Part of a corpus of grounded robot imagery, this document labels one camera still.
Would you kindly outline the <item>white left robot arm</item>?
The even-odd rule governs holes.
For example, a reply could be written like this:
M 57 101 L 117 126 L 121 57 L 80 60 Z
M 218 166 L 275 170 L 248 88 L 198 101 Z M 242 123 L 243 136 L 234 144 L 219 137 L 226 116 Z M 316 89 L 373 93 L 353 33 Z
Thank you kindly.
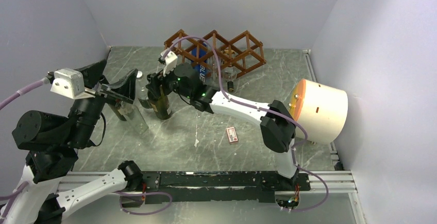
M 106 64 L 107 60 L 101 60 L 75 70 L 49 72 L 1 103 L 5 107 L 44 84 L 50 84 L 53 93 L 74 101 L 68 116 L 30 110 L 19 119 L 12 136 L 17 148 L 28 154 L 17 188 L 1 197 L 1 223 L 61 223 L 105 195 L 145 190 L 138 165 L 124 161 L 96 180 L 58 192 L 61 180 L 78 160 L 78 150 L 95 146 L 91 135 L 97 121 L 104 118 L 104 106 L 133 103 L 138 71 L 131 70 L 110 84 L 103 74 Z

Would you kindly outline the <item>clear whisky bottle black label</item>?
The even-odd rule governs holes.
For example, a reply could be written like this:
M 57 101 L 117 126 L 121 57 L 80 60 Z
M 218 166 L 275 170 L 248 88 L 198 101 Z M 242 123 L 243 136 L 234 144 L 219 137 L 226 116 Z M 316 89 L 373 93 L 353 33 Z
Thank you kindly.
M 231 64 L 228 67 L 222 67 L 222 77 L 227 83 L 227 92 L 234 92 L 234 81 L 237 78 L 237 69 Z

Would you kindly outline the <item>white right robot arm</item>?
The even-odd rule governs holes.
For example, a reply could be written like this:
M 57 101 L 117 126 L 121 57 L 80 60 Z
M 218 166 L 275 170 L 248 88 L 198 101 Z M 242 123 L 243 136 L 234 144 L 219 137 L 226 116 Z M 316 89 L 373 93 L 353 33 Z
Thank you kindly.
M 279 186 L 290 190 L 297 184 L 299 170 L 291 150 L 296 124 L 282 102 L 254 102 L 223 92 L 204 84 L 199 72 L 188 63 L 172 70 L 164 68 L 146 79 L 149 99 L 176 93 L 200 112 L 229 115 L 259 126 L 264 145 L 275 154 Z

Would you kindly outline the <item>blue square glass bottle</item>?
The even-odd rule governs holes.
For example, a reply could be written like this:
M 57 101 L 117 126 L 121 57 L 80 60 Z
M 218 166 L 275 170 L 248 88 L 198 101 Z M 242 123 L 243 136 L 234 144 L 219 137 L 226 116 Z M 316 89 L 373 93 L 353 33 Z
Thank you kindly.
M 206 55 L 206 51 L 203 49 L 197 49 L 194 48 L 191 50 L 191 55 L 195 56 L 195 57 L 203 57 Z M 194 66 L 194 69 L 196 69 L 199 72 L 199 78 L 200 80 L 205 83 L 206 82 L 206 78 L 207 78 L 207 74 L 210 72 L 205 66 L 201 65 L 201 64 L 197 64 Z

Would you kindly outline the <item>green bottle silver neck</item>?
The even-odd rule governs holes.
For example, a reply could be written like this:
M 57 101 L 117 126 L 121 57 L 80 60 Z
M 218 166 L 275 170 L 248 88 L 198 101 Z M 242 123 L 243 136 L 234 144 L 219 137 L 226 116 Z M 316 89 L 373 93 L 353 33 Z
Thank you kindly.
M 166 120 L 171 117 L 172 109 L 170 107 L 168 96 L 165 95 L 162 87 L 160 87 L 157 95 L 154 95 L 152 91 L 148 90 L 147 97 L 149 105 L 159 119 Z

